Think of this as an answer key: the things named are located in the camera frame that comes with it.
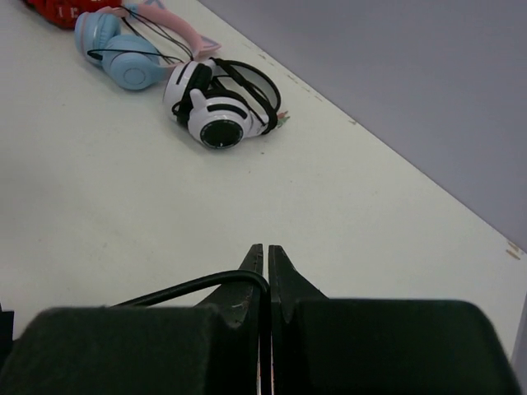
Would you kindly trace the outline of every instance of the cat ear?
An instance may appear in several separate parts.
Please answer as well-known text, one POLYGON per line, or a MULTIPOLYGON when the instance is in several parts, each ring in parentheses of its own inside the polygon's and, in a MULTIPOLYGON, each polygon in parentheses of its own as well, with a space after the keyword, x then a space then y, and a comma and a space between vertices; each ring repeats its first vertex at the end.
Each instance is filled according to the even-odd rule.
POLYGON ((165 10, 166 9, 165 4, 162 2, 162 0, 145 0, 142 3, 146 4, 148 6, 158 7, 161 10, 165 10))
POLYGON ((205 37, 204 35, 201 36, 201 40, 203 42, 203 48, 201 51, 199 51, 199 56, 208 56, 212 52, 219 50, 219 48, 222 46, 218 42, 214 41, 213 39, 209 39, 208 37, 205 37))

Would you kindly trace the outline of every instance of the headphone cable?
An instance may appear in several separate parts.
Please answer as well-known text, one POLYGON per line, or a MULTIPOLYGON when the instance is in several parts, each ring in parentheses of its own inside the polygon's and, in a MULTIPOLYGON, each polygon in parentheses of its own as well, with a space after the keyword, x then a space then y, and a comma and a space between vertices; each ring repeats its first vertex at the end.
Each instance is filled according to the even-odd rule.
POLYGON ((268 282, 256 272, 248 270, 230 270, 214 273, 205 277, 171 286, 148 295, 139 296, 126 302, 116 304, 114 307, 123 306, 153 306, 172 300, 183 295, 204 290, 211 286, 229 284, 232 282, 249 282, 260 289, 259 304, 259 354, 260 354, 260 379, 263 395, 272 395, 271 374, 271 290, 268 282))
POLYGON ((185 44, 181 43, 180 41, 178 41, 177 39, 175 39, 174 37, 172 37, 171 35, 169 35, 166 30, 164 30, 160 25, 158 25, 157 23, 155 23, 154 21, 152 21, 151 19, 148 19, 147 17, 141 15, 141 14, 138 14, 137 12, 134 12, 132 10, 129 10, 128 8, 126 8, 125 6, 119 6, 119 8, 123 8, 124 10, 126 10, 131 16, 133 16, 137 21, 143 23, 148 29, 152 30, 154 33, 156 33, 157 35, 163 37, 164 39, 166 40, 169 40, 172 44, 175 44, 177 45, 178 47, 180 47, 181 49, 183 49, 183 51, 189 56, 190 60, 194 60, 194 56, 192 55, 192 51, 190 50, 190 48, 188 46, 186 46, 185 44), (155 30, 153 27, 151 27, 150 25, 148 25, 145 21, 153 24, 157 29, 159 29, 161 32, 155 30))
POLYGON ((169 59, 175 59, 183 63, 183 60, 180 58, 177 58, 176 56, 166 56, 161 53, 156 52, 146 52, 146 51, 134 51, 132 49, 106 49, 106 48, 100 48, 100 49, 90 49, 86 52, 86 54, 95 60, 102 60, 102 55, 98 54, 98 52, 120 52, 120 53, 139 53, 141 55, 147 55, 147 56, 159 56, 161 58, 169 58, 169 59))
MULTIPOLYGON (((123 21, 123 23, 137 36, 137 37, 141 37, 142 39, 145 39, 144 35, 142 35, 141 33, 139 33, 137 31, 137 29, 135 27, 133 27, 130 22, 128 22, 126 20, 126 18, 121 18, 121 21, 123 21)), ((156 51, 159 52, 159 54, 161 55, 161 57, 163 58, 163 60, 165 62, 167 62, 168 64, 174 64, 174 61, 172 59, 170 59, 169 57, 165 56, 163 53, 161 53, 161 51, 156 48, 156 51)))

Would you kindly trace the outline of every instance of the gray background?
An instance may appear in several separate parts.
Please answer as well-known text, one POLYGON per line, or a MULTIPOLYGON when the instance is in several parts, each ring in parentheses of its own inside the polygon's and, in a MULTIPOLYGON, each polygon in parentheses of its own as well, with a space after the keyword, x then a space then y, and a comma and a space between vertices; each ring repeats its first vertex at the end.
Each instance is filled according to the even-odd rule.
POLYGON ((525 0, 202 3, 527 249, 525 0))

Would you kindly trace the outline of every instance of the headphones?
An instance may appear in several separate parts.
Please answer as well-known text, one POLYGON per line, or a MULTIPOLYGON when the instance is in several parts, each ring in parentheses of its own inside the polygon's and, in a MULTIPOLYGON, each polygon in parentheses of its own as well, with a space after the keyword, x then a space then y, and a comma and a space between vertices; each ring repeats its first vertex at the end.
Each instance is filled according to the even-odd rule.
MULTIPOLYGON (((189 43, 190 49, 187 50, 191 59, 207 55, 220 47, 211 39, 202 37, 189 23, 172 12, 147 4, 104 7, 98 12, 81 14, 75 25, 77 51, 88 62, 101 66, 124 89, 138 91, 165 80, 176 67, 171 59, 182 62, 178 58, 162 55, 152 43, 141 36, 121 35, 119 18, 127 17, 134 17, 138 21, 146 20, 173 30, 189 43), (169 59, 167 62, 172 64, 161 66, 160 58, 169 59)), ((186 49, 160 29, 165 35, 157 32, 158 34, 186 49)))
POLYGON ((269 133, 277 126, 281 101, 274 82, 260 70, 218 58, 176 66, 163 95, 169 117, 213 149, 230 148, 244 138, 269 133), (220 82, 222 77, 245 89, 264 114, 256 113, 239 93, 226 89, 220 82))

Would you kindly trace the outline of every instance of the white headphones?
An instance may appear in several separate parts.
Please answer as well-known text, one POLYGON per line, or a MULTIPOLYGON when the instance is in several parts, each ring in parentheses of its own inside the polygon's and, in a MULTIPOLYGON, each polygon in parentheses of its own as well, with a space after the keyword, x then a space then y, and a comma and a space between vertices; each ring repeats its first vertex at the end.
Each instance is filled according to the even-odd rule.
POLYGON ((191 136, 204 146, 214 149, 230 148, 244 138, 269 133, 277 126, 281 100, 276 85, 257 68, 217 58, 178 65, 163 95, 169 117, 186 125, 191 136), (242 95, 226 89, 221 77, 229 77, 244 88, 265 114, 256 113, 242 95))

